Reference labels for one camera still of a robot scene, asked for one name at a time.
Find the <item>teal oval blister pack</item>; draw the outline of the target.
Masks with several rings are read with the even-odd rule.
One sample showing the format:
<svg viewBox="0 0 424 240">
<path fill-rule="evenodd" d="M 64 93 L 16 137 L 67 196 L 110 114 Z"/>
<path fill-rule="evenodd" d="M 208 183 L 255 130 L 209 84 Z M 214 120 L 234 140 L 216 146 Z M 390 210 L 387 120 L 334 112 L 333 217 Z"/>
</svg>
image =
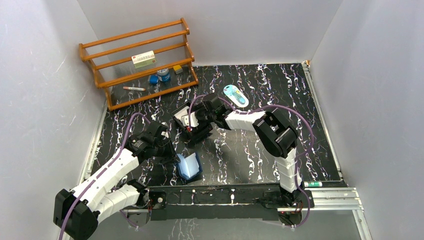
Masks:
<svg viewBox="0 0 424 240">
<path fill-rule="evenodd" d="M 226 85 L 223 89 L 224 94 L 238 107 L 244 108 L 249 105 L 248 98 L 235 85 Z"/>
</svg>

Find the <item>blue round tin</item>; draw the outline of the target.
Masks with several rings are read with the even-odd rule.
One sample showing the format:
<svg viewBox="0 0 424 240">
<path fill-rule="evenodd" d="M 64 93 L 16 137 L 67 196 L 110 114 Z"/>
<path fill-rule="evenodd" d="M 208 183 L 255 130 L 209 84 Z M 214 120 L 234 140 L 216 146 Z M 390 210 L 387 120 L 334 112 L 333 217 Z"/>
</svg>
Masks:
<svg viewBox="0 0 424 240">
<path fill-rule="evenodd" d="M 161 82 L 169 82 L 171 80 L 170 71 L 168 68 L 160 69 L 156 72 L 158 79 Z"/>
</svg>

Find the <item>green white marker pen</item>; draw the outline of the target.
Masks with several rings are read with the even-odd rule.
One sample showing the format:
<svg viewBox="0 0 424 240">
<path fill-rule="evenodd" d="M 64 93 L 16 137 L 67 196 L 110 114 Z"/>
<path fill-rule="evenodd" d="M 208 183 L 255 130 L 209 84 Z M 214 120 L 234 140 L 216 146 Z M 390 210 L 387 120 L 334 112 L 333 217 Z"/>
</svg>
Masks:
<svg viewBox="0 0 424 240">
<path fill-rule="evenodd" d="M 320 181 L 309 181 L 303 183 L 305 188 L 321 188 L 323 187 L 323 183 Z"/>
</svg>

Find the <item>blue small cap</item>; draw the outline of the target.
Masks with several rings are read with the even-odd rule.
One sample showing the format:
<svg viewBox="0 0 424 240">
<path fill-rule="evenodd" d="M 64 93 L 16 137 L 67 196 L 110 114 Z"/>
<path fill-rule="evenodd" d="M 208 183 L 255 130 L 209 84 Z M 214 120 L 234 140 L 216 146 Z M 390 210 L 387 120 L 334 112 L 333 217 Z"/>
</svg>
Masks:
<svg viewBox="0 0 424 240">
<path fill-rule="evenodd" d="M 148 81 L 149 81 L 150 84 L 156 85 L 159 82 L 159 79 L 158 79 L 157 75 L 150 75 L 148 77 Z"/>
</svg>

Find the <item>white card stack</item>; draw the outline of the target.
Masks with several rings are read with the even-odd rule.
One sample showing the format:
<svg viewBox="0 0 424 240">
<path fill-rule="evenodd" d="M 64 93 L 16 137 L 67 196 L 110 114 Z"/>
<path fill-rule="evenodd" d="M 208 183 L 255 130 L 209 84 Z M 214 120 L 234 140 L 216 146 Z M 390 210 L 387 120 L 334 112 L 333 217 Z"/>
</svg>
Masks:
<svg viewBox="0 0 424 240">
<path fill-rule="evenodd" d="M 188 109 L 188 106 L 184 106 L 174 114 L 176 119 L 179 120 L 185 128 L 189 125 Z"/>
</svg>

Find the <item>orange wooden shelf rack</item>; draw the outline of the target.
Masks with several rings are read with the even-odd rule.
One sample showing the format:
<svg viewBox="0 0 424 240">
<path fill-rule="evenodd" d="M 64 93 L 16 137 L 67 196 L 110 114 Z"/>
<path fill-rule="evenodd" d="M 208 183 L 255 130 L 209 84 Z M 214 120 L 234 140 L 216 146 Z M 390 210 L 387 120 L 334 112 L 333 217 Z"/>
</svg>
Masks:
<svg viewBox="0 0 424 240">
<path fill-rule="evenodd" d="M 80 43 L 78 53 L 110 111 L 196 86 L 184 18 Z"/>
</svg>

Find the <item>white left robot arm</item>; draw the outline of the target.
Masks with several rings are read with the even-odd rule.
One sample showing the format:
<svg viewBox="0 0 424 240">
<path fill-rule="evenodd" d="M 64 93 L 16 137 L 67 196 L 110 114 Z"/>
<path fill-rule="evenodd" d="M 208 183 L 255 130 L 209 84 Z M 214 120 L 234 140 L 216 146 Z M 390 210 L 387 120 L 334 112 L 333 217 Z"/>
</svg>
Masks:
<svg viewBox="0 0 424 240">
<path fill-rule="evenodd" d="M 53 223 L 61 229 L 59 236 L 87 240 L 114 213 L 129 206 L 150 207 L 150 190 L 143 183 L 130 180 L 119 188 L 116 185 L 152 157 L 174 160 L 176 153 L 168 131 L 165 122 L 152 121 L 140 133 L 127 134 L 122 147 L 98 171 L 71 190 L 60 190 L 53 211 Z"/>
</svg>

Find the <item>yellow grey small block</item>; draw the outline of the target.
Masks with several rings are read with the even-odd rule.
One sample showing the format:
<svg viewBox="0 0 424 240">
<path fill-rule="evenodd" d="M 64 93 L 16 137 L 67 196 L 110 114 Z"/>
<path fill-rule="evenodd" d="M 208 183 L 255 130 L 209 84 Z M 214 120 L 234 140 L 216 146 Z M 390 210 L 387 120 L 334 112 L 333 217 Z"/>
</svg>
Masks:
<svg viewBox="0 0 424 240">
<path fill-rule="evenodd" d="M 183 72 L 183 68 L 178 64 L 173 66 L 173 70 L 176 75 L 179 75 Z"/>
</svg>

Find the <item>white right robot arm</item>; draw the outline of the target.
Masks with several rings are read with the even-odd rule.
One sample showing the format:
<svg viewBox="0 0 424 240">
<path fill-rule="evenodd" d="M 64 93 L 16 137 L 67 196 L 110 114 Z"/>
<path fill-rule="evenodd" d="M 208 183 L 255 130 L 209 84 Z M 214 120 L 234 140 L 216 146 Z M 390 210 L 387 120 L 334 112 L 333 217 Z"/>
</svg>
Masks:
<svg viewBox="0 0 424 240">
<path fill-rule="evenodd" d="M 295 207 L 302 199 L 304 187 L 297 163 L 299 133 L 285 118 L 279 105 L 267 105 L 253 111 L 239 111 L 214 93 L 199 95 L 188 103 L 187 125 L 193 141 L 206 136 L 212 124 L 225 130 L 255 133 L 265 150 L 274 157 L 279 175 L 280 193 L 266 196 L 267 203 Z"/>
</svg>

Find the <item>blue leather card holder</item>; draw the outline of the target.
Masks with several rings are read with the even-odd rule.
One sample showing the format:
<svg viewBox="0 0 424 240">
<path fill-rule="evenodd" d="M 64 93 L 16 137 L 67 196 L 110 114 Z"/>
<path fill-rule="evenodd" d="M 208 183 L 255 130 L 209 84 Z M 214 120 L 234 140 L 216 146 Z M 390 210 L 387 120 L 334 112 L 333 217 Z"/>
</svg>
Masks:
<svg viewBox="0 0 424 240">
<path fill-rule="evenodd" d="M 190 181 L 196 178 L 203 172 L 202 164 L 197 152 L 184 157 L 182 154 L 177 154 L 177 164 L 180 177 L 185 181 Z"/>
</svg>

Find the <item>white green small box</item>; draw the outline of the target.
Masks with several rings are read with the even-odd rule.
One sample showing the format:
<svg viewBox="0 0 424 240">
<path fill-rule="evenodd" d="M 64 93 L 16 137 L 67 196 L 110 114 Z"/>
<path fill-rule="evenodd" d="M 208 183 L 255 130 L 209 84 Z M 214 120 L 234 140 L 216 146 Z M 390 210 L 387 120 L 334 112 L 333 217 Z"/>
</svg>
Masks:
<svg viewBox="0 0 424 240">
<path fill-rule="evenodd" d="M 153 50 L 133 55 L 131 60 L 135 69 L 155 65 L 157 63 Z"/>
</svg>

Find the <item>orange white marker pen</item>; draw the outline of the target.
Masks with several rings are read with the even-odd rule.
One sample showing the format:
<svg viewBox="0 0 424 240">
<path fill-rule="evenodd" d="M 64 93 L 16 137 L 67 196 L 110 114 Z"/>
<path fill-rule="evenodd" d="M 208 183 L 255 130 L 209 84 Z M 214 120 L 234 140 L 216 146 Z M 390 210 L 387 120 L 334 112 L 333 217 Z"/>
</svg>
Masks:
<svg viewBox="0 0 424 240">
<path fill-rule="evenodd" d="M 124 90 L 129 90 L 129 91 L 140 91 L 140 92 L 144 92 L 146 91 L 145 88 L 142 87 L 130 87 L 130 86 L 124 86 L 123 87 Z"/>
</svg>

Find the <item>black card box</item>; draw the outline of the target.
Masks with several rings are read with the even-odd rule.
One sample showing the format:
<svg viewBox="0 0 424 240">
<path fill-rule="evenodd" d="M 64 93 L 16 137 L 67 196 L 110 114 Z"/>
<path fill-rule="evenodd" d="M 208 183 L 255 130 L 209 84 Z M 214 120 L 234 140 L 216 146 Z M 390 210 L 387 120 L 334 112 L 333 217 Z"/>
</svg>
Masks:
<svg viewBox="0 0 424 240">
<path fill-rule="evenodd" d="M 186 101 L 172 113 L 177 128 L 192 144 L 196 144 L 212 134 L 212 124 L 208 120 L 208 112 L 202 103 L 194 104 L 190 110 L 190 101 Z"/>
</svg>

